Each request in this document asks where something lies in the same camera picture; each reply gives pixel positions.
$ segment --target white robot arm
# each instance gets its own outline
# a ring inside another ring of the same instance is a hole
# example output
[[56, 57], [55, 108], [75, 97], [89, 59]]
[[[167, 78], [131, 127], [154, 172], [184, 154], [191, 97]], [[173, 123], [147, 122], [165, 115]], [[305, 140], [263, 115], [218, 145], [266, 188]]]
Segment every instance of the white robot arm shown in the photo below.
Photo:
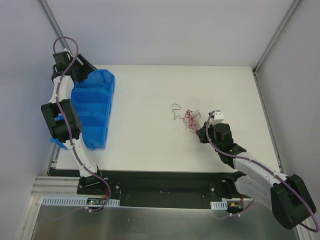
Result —
[[317, 209], [301, 177], [275, 171], [255, 159], [234, 142], [230, 126], [222, 123], [223, 119], [220, 111], [213, 111], [196, 132], [201, 143], [210, 143], [221, 161], [237, 170], [216, 187], [215, 193], [226, 199], [249, 196], [270, 209], [287, 229], [310, 216], [315, 219]]
[[[49, 103], [41, 106], [42, 114], [51, 136], [66, 146], [77, 163], [81, 188], [100, 186], [101, 181], [93, 174], [102, 177], [101, 171], [88, 153], [83, 140], [82, 123], [70, 99], [74, 82], [83, 82], [96, 68], [81, 54], [74, 60], [66, 50], [54, 53], [53, 57], [56, 62], [51, 77], [54, 89]], [[58, 120], [59, 115], [63, 115], [63, 119]]]

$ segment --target blue plastic bin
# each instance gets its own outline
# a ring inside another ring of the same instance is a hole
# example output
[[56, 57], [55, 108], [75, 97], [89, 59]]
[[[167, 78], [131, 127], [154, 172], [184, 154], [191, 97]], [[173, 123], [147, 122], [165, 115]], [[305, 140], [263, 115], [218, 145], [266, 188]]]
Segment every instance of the blue plastic bin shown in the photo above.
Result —
[[[106, 146], [108, 121], [99, 113], [79, 113], [82, 123], [82, 137], [88, 149], [104, 149]], [[67, 149], [58, 139], [51, 139], [51, 142], [58, 144], [61, 148]]]
[[[74, 83], [71, 101], [82, 122], [82, 137], [89, 149], [104, 149], [111, 113], [115, 76], [106, 69], [91, 72], [82, 83]], [[67, 149], [58, 139], [51, 142]]]

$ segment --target metal panel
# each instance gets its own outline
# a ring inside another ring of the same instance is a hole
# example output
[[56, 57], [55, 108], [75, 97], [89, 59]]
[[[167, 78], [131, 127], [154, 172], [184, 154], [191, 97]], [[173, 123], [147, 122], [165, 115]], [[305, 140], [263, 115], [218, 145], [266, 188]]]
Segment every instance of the metal panel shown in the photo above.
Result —
[[33, 240], [295, 240], [296, 230], [280, 226], [260, 204], [241, 217], [217, 220], [221, 211], [156, 208], [105, 208], [97, 213], [76, 207], [41, 206]]

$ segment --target gray wall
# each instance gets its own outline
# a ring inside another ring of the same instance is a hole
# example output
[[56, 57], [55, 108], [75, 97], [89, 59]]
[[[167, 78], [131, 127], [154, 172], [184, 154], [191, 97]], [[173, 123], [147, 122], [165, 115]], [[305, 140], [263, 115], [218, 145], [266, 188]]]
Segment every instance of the gray wall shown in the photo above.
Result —
[[293, 0], [48, 0], [93, 64], [251, 66]]
[[302, 2], [257, 76], [284, 169], [304, 179], [318, 208], [319, 10], [319, 0]]
[[0, 239], [14, 239], [49, 154], [40, 106], [53, 89], [55, 36], [37, 1], [0, 2]]

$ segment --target white table surface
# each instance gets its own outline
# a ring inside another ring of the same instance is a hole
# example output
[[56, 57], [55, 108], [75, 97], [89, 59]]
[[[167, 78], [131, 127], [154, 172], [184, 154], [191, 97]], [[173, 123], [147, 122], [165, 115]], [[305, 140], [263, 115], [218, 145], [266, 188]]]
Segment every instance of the white table surface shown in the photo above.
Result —
[[[174, 120], [199, 110], [200, 125], [221, 110], [233, 139], [275, 170], [278, 163], [250, 67], [98, 65], [115, 75], [105, 149], [90, 151], [101, 170], [233, 172], [209, 144]], [[57, 169], [78, 169], [61, 150]]]

